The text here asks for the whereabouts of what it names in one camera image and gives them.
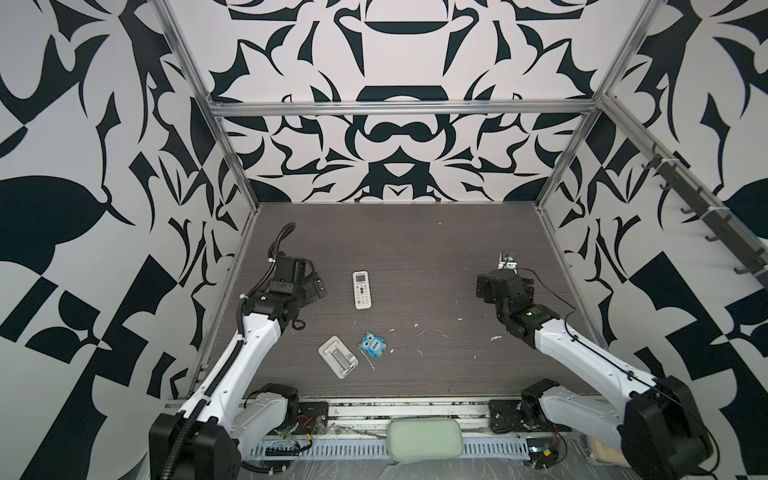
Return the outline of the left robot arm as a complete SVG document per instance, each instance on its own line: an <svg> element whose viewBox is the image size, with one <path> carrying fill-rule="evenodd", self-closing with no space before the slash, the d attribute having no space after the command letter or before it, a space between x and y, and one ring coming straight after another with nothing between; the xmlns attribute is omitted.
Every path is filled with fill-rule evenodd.
<svg viewBox="0 0 768 480"><path fill-rule="evenodd" d="M283 253L272 259L265 277L241 295L236 332L200 387L151 426L151 478L235 479L241 470L266 471L246 457L269 433L294 425L298 393L268 384L247 404L246 390L285 330L303 328L301 309L326 294L311 261Z"/></svg>

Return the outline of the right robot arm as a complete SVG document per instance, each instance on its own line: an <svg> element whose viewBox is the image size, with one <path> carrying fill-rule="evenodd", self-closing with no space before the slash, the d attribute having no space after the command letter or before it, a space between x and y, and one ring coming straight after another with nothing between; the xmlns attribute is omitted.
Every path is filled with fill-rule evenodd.
<svg viewBox="0 0 768 480"><path fill-rule="evenodd" d="M524 389L513 410L496 408L490 428L510 433L566 426L619 452L643 479L712 476L703 468L720 449L690 388L657 377L588 340L569 321L534 301L534 282L514 269L480 274L476 295L513 337L567 367L600 395L596 401L551 379Z"/></svg>

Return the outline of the white remote control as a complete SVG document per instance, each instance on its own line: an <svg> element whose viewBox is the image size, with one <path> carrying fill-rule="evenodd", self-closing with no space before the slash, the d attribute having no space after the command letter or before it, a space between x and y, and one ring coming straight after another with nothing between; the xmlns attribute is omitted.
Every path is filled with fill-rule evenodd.
<svg viewBox="0 0 768 480"><path fill-rule="evenodd" d="M357 310L370 309L372 296L369 274L367 271L356 271L352 274L354 306Z"/></svg>

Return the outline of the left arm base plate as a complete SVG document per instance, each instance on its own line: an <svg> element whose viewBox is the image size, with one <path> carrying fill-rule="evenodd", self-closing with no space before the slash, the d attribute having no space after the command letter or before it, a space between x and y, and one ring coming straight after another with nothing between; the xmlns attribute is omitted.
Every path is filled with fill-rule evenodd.
<svg viewBox="0 0 768 480"><path fill-rule="evenodd" d="M273 430L304 435L312 434L327 424L330 404L326 401L300 401L288 405L285 420Z"/></svg>

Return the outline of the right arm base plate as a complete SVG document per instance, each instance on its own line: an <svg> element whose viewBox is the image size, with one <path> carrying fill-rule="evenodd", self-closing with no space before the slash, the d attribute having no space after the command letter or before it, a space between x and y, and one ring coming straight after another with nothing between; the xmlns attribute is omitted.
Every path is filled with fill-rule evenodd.
<svg viewBox="0 0 768 480"><path fill-rule="evenodd" d="M490 400L488 410L489 429L494 434L529 431L520 400Z"/></svg>

